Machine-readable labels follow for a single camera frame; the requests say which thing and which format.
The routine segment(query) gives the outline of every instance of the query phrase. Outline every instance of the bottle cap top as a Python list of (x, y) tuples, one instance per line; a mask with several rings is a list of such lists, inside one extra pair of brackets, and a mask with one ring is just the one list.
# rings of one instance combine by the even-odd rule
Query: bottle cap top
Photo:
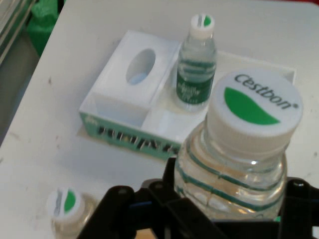
[(207, 127), (232, 153), (267, 158), (289, 143), (302, 114), (301, 96), (284, 77), (259, 68), (242, 69), (214, 87)]
[(198, 39), (210, 38), (214, 32), (215, 21), (207, 14), (197, 14), (190, 22), (189, 34)]
[(70, 188), (58, 188), (46, 202), (46, 209), (53, 220), (60, 223), (73, 223), (84, 213), (82, 196)]

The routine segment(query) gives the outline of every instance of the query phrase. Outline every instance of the white table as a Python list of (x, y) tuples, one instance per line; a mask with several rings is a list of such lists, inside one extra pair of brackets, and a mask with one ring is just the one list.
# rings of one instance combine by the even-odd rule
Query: white table
[(101, 198), (140, 187), (165, 163), (86, 136), (85, 95), (128, 29), (183, 40), (198, 12), (216, 19), (220, 50), (295, 67), (305, 110), (287, 150), (289, 175), (319, 187), (319, 8), (246, 0), (68, 0), (0, 149), (0, 234), (53, 238), (44, 210), (57, 186)]

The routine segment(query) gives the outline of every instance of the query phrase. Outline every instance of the bottle neck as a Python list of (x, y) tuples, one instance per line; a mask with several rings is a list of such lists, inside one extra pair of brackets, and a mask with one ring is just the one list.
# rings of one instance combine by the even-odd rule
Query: bottle neck
[(213, 34), (209, 38), (206, 38), (206, 39), (199, 39), (199, 38), (194, 37), (191, 34), (188, 34), (188, 36), (186, 38), (186, 42), (188, 44), (191, 44), (191, 45), (196, 46), (196, 47), (206, 47), (207, 45), (213, 44), (214, 39), (213, 39)]
[(207, 128), (207, 117), (205, 118), (203, 124), (201, 137), (206, 150), (214, 158), (227, 163), (229, 166), (233, 164), (235, 167), (240, 165), (245, 170), (264, 171), (276, 167), (283, 157), (285, 157), (285, 150), (288, 145), (281, 150), (274, 151), (272, 154), (269, 154), (268, 152), (267, 154), (247, 153), (231, 149), (216, 141), (209, 135)]

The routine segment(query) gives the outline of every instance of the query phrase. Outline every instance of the plastic bottle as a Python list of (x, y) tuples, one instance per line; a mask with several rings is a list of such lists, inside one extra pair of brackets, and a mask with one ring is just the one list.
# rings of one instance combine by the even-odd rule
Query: plastic bottle
[(274, 219), (287, 177), (285, 150), (302, 112), (298, 91), (278, 74), (226, 75), (205, 121), (181, 147), (175, 190), (210, 219)]
[(210, 96), (216, 69), (214, 26), (211, 16), (195, 15), (179, 51), (176, 102), (190, 112), (205, 108)]
[(52, 218), (51, 226), (56, 238), (76, 239), (96, 206), (93, 197), (70, 188), (58, 188), (52, 192), (46, 208)]

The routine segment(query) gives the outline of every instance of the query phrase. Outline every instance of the white tray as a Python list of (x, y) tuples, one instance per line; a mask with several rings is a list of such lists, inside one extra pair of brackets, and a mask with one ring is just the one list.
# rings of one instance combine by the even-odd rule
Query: white tray
[[(189, 113), (174, 102), (178, 50), (177, 41), (128, 31), (80, 107), (89, 135), (161, 158), (176, 153), (207, 113)], [(213, 87), (228, 72), (250, 67), (291, 83), (296, 78), (295, 69), (218, 51)], [(141, 82), (129, 83), (142, 71)]]

